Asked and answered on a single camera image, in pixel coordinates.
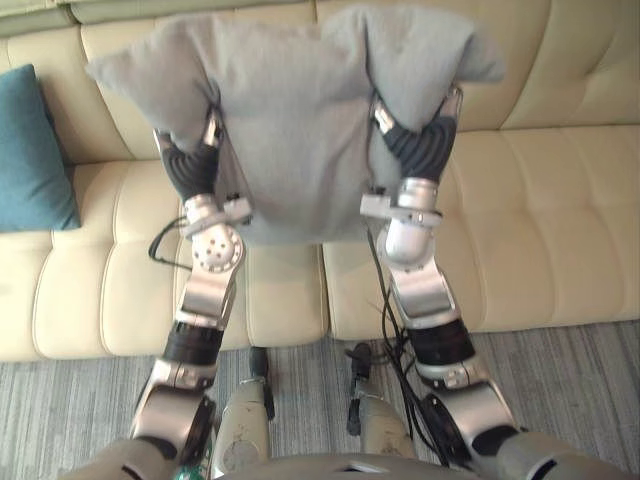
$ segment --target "wire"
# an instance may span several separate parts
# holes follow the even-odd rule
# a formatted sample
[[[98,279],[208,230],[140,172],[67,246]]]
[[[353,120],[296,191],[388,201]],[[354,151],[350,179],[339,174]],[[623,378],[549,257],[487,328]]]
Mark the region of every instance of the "wire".
[[[171,260],[167,260],[164,257],[158,256],[158,248],[160,247],[160,244],[162,243],[162,240],[164,239],[165,235],[173,229],[184,227],[186,219],[187,217],[185,216],[178,217],[172,220],[171,222],[169,222],[162,230],[160,230],[160,233],[158,233],[155,236],[155,238],[151,241],[151,244],[149,245],[149,250],[147,251],[147,253],[149,254],[149,258],[151,260],[153,260],[154,262],[162,263],[164,265],[171,265],[173,267],[184,268],[185,270],[191,271],[192,267],[188,265],[173,262]]]
[[[407,379],[407,374],[411,367],[415,364],[415,357],[412,357],[406,367],[402,366],[402,357],[406,353],[405,346],[409,341],[409,337],[404,328],[399,328],[398,322],[396,321],[395,314],[391,309],[391,305],[389,303],[389,297],[391,295],[391,287],[387,288],[384,281],[384,274],[382,271],[382,266],[380,264],[380,259],[378,258],[378,254],[376,252],[375,244],[373,241],[373,234],[371,233],[371,229],[369,226],[366,226],[367,229],[367,242],[369,244],[369,250],[371,251],[371,256],[373,257],[373,262],[376,267],[376,273],[378,277],[378,284],[380,287],[380,293],[382,294],[382,298],[384,300],[384,305],[382,307],[382,336],[384,340],[384,350],[389,359],[389,363],[393,367],[393,371],[398,378],[398,382],[400,383],[400,391],[402,392],[402,400],[405,407],[405,415],[407,418],[407,424],[409,425],[409,436],[413,439],[414,430],[418,433],[420,440],[427,446],[429,450],[431,450],[440,461],[440,464],[448,467],[449,461],[447,460],[442,447],[435,442],[433,439],[433,435],[429,430],[429,425],[426,421],[426,414],[424,411],[424,406],[422,402],[416,395],[413,387],[409,383]],[[391,321],[391,325],[393,326],[393,330],[395,333],[395,345],[391,343],[387,332],[387,313],[389,315],[389,320]],[[427,435],[425,435],[422,430],[422,426],[420,421],[418,420],[418,413],[422,419],[422,423],[427,429],[428,436],[431,438],[431,441],[427,439]]]

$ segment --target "sofa seat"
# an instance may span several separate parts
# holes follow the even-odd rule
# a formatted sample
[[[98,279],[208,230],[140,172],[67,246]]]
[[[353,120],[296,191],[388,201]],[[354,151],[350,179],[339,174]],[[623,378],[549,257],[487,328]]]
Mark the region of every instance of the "sofa seat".
[[[0,235],[2,359],[157,354],[187,272],[152,262],[147,247],[179,199],[158,160],[83,164],[72,177],[80,229]],[[159,253],[189,263],[190,251],[174,232]],[[250,248],[237,287],[224,349],[326,333],[319,246]]]
[[[468,328],[638,318],[639,142],[638,125],[458,135],[438,196],[436,258]],[[368,246],[323,251],[331,332],[380,337]]]

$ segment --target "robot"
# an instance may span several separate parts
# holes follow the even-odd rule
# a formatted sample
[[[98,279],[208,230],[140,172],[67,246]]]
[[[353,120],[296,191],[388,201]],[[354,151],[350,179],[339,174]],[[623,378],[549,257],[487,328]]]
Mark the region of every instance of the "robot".
[[[363,215],[386,222],[375,246],[379,275],[383,263],[391,277],[390,293],[382,289],[385,310],[390,310],[391,295],[415,351],[415,369],[430,389],[418,398],[406,376],[401,381],[412,416],[427,426],[441,463],[458,468],[417,460],[402,419],[369,382],[371,352],[365,344],[351,353],[349,431],[360,436],[361,453],[269,459],[273,398],[266,357],[259,349],[252,355],[252,378],[225,408],[213,453],[207,449],[215,436],[215,403],[205,391],[215,379],[234,278],[245,254],[233,225],[251,215],[244,198],[230,198],[222,208],[214,198],[223,128],[212,110],[200,149],[193,154],[178,150],[168,134],[154,132],[164,167],[184,202],[181,234],[192,242],[193,260],[164,353],[140,393],[129,438],[112,443],[61,479],[169,480],[180,466],[197,465],[203,457],[214,477],[229,480],[338,480],[351,475],[372,480],[633,478],[555,438],[520,428],[473,347],[434,257],[433,231],[442,220],[435,209],[438,185],[461,102],[462,91],[453,86],[433,120],[416,133],[395,121],[381,99],[374,101],[372,121],[400,163],[402,181],[392,196],[380,190],[363,195],[360,207]]]

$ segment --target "sofa backrest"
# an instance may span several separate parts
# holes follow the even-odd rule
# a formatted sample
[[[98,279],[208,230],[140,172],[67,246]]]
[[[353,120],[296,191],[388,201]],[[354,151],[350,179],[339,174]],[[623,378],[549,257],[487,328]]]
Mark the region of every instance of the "sofa backrest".
[[[507,75],[502,83],[465,86],[462,130],[640,123],[640,0],[418,3],[474,19],[505,54]],[[323,21],[347,4],[312,1],[220,13],[307,24]],[[88,11],[83,14],[86,21],[99,20]],[[103,5],[103,11],[115,18],[116,10]],[[90,80],[84,65],[149,33],[166,18],[79,23],[0,38],[0,72],[34,64],[68,162],[155,158],[151,126],[131,103]]]

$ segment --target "tufted upholstery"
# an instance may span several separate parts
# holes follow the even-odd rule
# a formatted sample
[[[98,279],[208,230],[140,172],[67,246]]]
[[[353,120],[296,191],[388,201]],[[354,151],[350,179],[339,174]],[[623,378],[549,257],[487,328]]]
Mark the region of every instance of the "tufted upholstery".
[[[305,24],[348,3],[222,14]],[[483,24],[508,65],[499,85],[465,86],[463,133],[439,196],[438,260],[468,326],[638,318],[640,1],[419,3]],[[79,25],[0,38],[0,72],[36,67],[83,224],[0,234],[1,360],[156,353],[186,278],[146,259],[151,238],[179,214],[151,127],[83,71],[165,18],[99,22],[99,8],[74,8]],[[188,260],[177,235],[163,248]],[[313,341],[329,324],[338,338],[380,334],[362,244],[253,248],[238,287],[224,348]]]
[[[639,135],[619,126],[459,136],[436,257],[469,328],[638,318]],[[333,334],[379,336],[368,248],[323,248]]]

